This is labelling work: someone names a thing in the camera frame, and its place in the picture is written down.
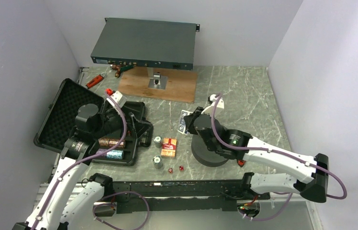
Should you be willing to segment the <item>blue playing card deck box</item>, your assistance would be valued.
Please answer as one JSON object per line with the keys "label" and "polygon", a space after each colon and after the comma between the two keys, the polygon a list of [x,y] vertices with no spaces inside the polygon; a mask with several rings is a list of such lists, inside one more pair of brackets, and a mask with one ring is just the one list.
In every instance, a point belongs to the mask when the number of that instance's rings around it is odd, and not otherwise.
{"label": "blue playing card deck box", "polygon": [[192,114],[192,112],[190,112],[190,111],[181,110],[180,117],[179,117],[179,123],[178,123],[178,129],[177,129],[177,131],[179,133],[182,133],[182,134],[185,134],[185,135],[188,133],[184,117],[188,116],[188,115],[191,115],[191,114]]}

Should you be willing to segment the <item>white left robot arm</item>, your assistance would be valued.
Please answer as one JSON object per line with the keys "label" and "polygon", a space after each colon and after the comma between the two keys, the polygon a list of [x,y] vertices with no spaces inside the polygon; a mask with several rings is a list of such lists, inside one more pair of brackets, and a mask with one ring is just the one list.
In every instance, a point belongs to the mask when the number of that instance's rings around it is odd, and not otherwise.
{"label": "white left robot arm", "polygon": [[24,222],[15,223],[15,230],[75,230],[85,211],[101,200],[113,202],[129,191],[115,191],[113,179],[95,173],[85,188],[72,201],[69,200],[81,175],[92,159],[101,156],[94,133],[103,127],[99,108],[86,104],[78,109],[73,135],[65,142],[57,171],[42,199]]}

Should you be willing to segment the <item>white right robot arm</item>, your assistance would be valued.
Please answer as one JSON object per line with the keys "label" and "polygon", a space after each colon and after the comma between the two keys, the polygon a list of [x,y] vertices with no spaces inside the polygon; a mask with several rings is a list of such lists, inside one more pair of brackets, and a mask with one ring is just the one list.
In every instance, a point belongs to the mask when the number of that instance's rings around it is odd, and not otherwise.
{"label": "white right robot arm", "polygon": [[199,136],[207,150],[229,160],[243,160],[266,165],[274,174],[247,172],[240,185],[246,199],[268,192],[296,193],[316,203],[327,200],[328,156],[306,156],[270,145],[251,134],[211,122],[209,115],[186,115],[187,131]]}

